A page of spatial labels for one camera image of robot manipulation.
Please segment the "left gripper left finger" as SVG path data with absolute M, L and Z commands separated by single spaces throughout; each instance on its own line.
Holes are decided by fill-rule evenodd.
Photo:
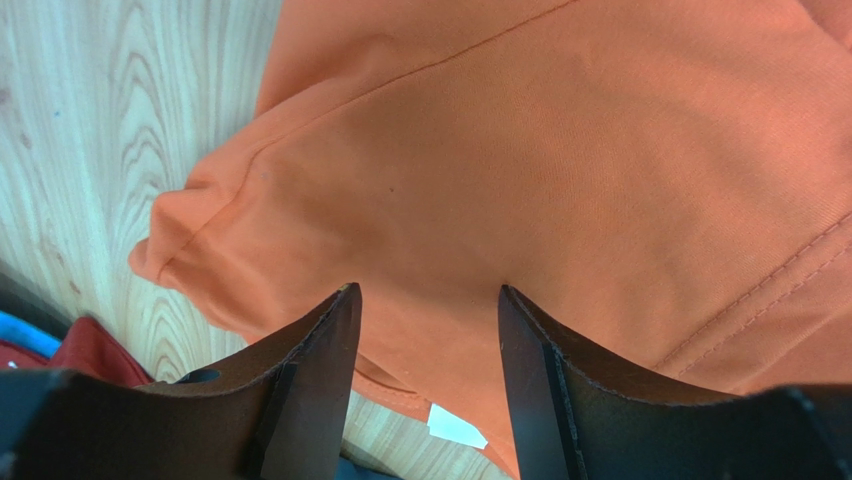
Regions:
M 349 284 L 301 319 L 176 383 L 72 369 L 1 375 L 5 479 L 331 479 L 359 342 Z

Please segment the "orange t shirt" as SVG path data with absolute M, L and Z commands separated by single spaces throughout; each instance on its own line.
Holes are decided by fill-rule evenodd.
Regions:
M 286 1 L 129 262 L 251 343 L 358 283 L 355 390 L 510 475 L 506 284 L 687 383 L 847 383 L 851 5 Z

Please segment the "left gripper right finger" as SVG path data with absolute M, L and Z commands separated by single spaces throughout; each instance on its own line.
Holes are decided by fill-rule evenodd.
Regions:
M 524 479 L 847 479 L 851 388 L 734 396 L 639 366 L 510 286 L 501 360 Z

